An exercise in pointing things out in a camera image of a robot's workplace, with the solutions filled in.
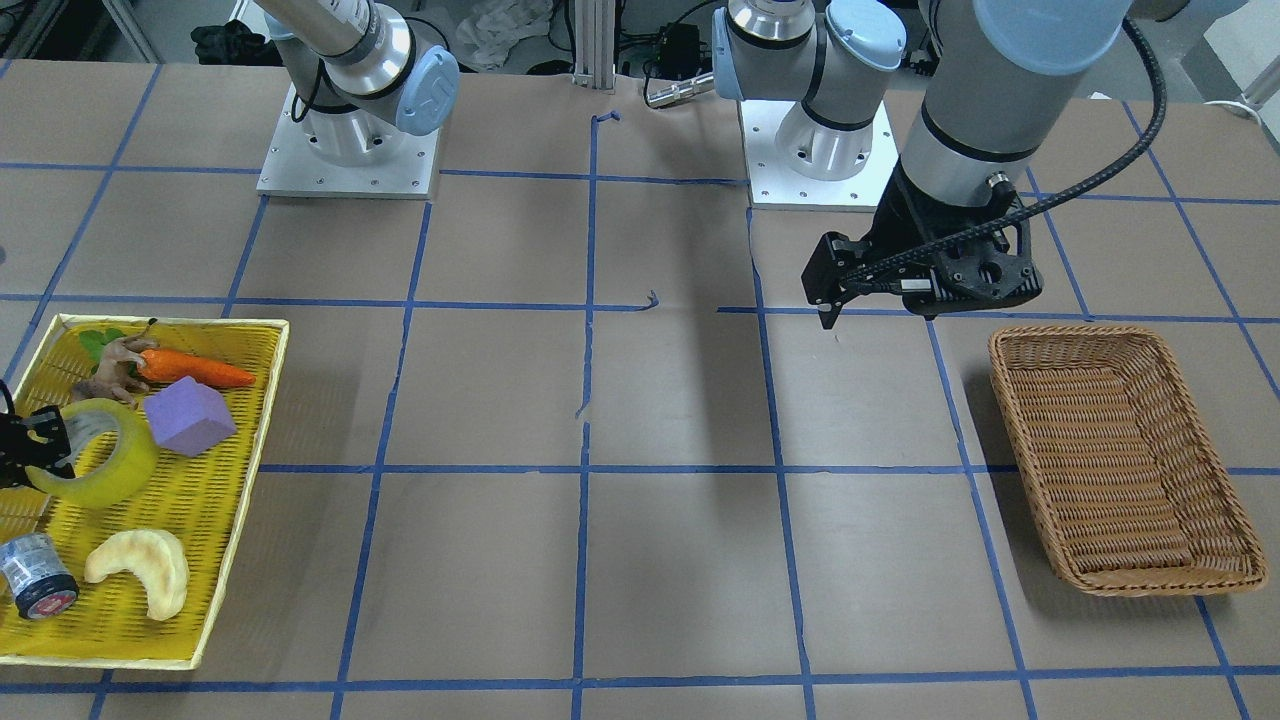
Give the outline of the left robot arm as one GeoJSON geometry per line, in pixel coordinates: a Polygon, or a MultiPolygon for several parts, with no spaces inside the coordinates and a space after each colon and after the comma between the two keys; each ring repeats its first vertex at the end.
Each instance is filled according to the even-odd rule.
{"type": "MultiPolygon", "coordinates": [[[[1155,141],[1169,88],[1142,20],[1184,1],[920,1],[934,49],[909,132],[865,234],[823,233],[800,274],[831,329],[852,301],[893,295],[927,319],[1016,307],[1042,295],[1029,223],[1110,182],[1155,141]],[[1152,117],[1129,149],[1032,205],[1018,182],[1088,70],[1126,38],[1149,81],[1152,117]]],[[[876,115],[908,56],[891,3],[727,1],[710,50],[721,97],[783,102],[783,164],[823,183],[877,154],[876,115]]]]}

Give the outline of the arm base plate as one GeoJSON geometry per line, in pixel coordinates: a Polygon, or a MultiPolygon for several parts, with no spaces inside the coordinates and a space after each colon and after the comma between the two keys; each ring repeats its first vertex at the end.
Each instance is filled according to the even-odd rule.
{"type": "Polygon", "coordinates": [[[280,199],[433,197],[443,131],[407,135],[364,110],[302,113],[291,86],[256,191],[280,199]]]}
{"type": "Polygon", "coordinates": [[[750,205],[790,211],[874,211],[899,160],[887,106],[869,126],[836,131],[799,102],[739,104],[750,205]]]}

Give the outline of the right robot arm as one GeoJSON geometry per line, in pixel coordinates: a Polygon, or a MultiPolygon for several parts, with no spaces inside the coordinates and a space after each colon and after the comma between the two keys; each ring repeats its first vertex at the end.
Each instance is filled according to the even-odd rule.
{"type": "Polygon", "coordinates": [[[280,120],[260,190],[291,197],[426,197],[460,65],[372,1],[265,1],[305,106],[280,120]]]}

